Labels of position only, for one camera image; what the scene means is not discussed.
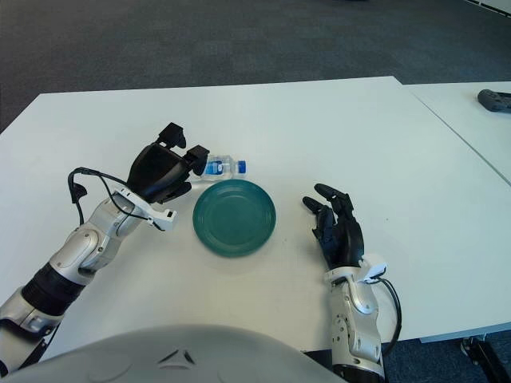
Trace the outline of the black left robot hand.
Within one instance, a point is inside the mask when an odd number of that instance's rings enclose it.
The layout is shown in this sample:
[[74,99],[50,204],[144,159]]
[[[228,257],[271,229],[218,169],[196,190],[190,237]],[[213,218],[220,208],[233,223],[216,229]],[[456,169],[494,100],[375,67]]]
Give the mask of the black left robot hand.
[[147,203],[160,204],[188,193],[192,189],[188,178],[191,173],[199,176],[204,172],[209,150],[196,145],[180,156],[174,147],[185,148],[186,139],[183,129],[171,122],[133,161],[128,189]]

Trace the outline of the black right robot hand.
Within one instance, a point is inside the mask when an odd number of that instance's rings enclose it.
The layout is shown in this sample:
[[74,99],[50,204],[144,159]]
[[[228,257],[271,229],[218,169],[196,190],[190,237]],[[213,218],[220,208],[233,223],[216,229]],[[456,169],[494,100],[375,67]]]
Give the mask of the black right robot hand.
[[303,197],[303,204],[315,216],[316,227],[312,232],[328,269],[358,267],[364,255],[364,242],[350,196],[326,184],[316,184],[314,189],[330,205],[309,196]]

